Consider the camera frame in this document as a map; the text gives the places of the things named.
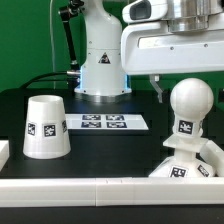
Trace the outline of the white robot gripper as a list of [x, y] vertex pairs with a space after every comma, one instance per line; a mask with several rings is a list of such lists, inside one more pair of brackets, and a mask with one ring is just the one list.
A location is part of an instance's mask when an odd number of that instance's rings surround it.
[[224, 70], [224, 26], [170, 33], [165, 22], [127, 26], [121, 37], [121, 62], [128, 75], [151, 74], [149, 81], [163, 102], [158, 74]]

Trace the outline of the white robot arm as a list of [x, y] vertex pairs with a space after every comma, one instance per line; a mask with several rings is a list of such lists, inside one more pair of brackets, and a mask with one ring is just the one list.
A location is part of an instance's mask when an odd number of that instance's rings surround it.
[[224, 0], [134, 0], [123, 21], [82, 0], [87, 46], [76, 92], [101, 102], [129, 93], [129, 75], [224, 71]]

